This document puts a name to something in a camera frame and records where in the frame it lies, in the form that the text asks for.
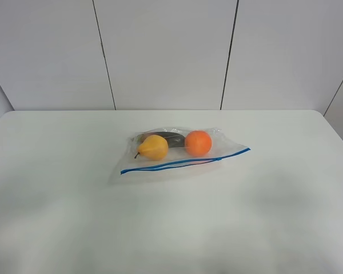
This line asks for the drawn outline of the clear zip bag blue seal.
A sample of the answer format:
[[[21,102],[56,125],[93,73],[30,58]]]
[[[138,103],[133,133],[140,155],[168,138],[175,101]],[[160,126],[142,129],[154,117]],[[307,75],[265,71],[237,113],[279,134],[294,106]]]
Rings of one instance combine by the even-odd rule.
[[[137,154],[137,148],[141,144],[137,142],[137,136],[144,132],[156,131],[176,132],[184,137],[192,131],[205,131],[212,139],[212,148],[202,157],[193,157],[187,153],[185,147],[181,147],[169,148],[167,155],[162,160],[150,160],[141,155],[137,156],[135,159],[134,157]],[[147,173],[211,164],[249,151],[249,147],[229,139],[219,128],[191,129],[161,127],[150,131],[137,132],[127,139],[125,152],[113,168],[108,185],[120,184],[125,180],[125,177],[130,177],[131,180],[142,181]]]

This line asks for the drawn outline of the dark purple eggplant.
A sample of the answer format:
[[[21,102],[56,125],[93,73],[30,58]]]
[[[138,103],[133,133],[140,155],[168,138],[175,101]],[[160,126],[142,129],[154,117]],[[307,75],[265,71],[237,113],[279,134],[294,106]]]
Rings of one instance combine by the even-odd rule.
[[[185,146],[185,137],[183,135],[168,131],[144,132],[137,136],[137,142],[142,143],[151,135],[157,135],[166,139],[169,148],[181,148]]]

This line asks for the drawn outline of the yellow pear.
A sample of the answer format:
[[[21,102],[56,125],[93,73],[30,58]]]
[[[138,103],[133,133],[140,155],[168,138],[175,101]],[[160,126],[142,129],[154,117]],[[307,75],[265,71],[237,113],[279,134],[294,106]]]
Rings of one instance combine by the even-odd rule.
[[[168,153],[169,146],[165,138],[158,135],[148,136],[137,148],[137,156],[141,155],[150,160],[162,160]]]

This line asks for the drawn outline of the orange fruit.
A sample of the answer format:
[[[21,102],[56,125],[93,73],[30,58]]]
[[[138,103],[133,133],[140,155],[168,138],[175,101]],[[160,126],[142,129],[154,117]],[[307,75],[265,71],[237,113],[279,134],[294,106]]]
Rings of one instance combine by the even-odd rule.
[[[189,155],[202,157],[212,148],[212,139],[205,131],[192,131],[185,137],[185,148]]]

